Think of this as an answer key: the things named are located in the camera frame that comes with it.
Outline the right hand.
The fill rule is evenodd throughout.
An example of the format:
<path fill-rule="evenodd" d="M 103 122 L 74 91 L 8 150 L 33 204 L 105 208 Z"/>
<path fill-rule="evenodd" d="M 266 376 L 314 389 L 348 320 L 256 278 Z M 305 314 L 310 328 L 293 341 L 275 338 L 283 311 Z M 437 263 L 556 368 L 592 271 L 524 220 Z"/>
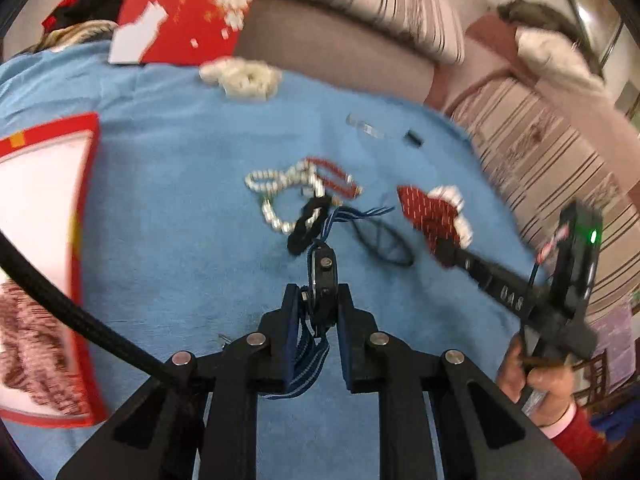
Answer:
<path fill-rule="evenodd" d="M 569 366 L 534 367 L 526 373 L 521 361 L 523 341 L 514 335 L 498 370 L 497 385 L 514 403 L 518 403 L 526 386 L 544 394 L 538 408 L 529 415 L 538 427 L 558 422 L 575 404 L 574 374 Z"/>

